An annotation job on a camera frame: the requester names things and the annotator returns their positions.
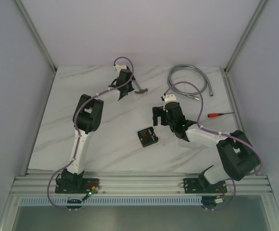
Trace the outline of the black fuse box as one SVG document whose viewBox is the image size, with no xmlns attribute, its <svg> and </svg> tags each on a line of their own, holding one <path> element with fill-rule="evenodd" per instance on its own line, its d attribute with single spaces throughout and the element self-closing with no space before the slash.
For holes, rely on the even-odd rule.
<svg viewBox="0 0 279 231">
<path fill-rule="evenodd" d="M 137 132 L 137 136 L 142 147 L 148 147 L 159 141 L 159 138 L 156 136 L 153 127 L 148 127 Z"/>
</svg>

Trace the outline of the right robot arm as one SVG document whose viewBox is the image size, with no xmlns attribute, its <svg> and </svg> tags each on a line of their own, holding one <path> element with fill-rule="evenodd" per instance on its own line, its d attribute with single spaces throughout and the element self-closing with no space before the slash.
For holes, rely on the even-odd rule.
<svg viewBox="0 0 279 231">
<path fill-rule="evenodd" d="M 240 130 L 229 134 L 208 131 L 197 122 L 186 119 L 178 102 L 153 107 L 152 114 L 154 126 L 160 118 L 161 125 L 169 126 L 177 138 L 205 145 L 218 152 L 220 163 L 211 165 L 199 175 L 199 188 L 204 192 L 211 191 L 217 183 L 227 179 L 240 181 L 261 165 L 259 155 Z"/>
</svg>

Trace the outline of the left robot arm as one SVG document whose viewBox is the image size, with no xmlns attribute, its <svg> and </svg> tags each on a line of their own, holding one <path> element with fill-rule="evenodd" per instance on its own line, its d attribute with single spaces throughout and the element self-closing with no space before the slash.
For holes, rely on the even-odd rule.
<svg viewBox="0 0 279 231">
<path fill-rule="evenodd" d="M 55 193 L 84 193 L 86 179 L 84 175 L 84 162 L 91 137 L 99 128 L 104 106 L 121 100 L 133 91 L 133 74 L 127 66 L 121 69 L 116 67 L 118 77 L 108 86 L 105 93 L 99 93 L 95 97 L 81 95 L 73 122 L 75 127 L 75 139 L 72 148 L 72 156 L 69 164 L 56 178 Z"/>
</svg>

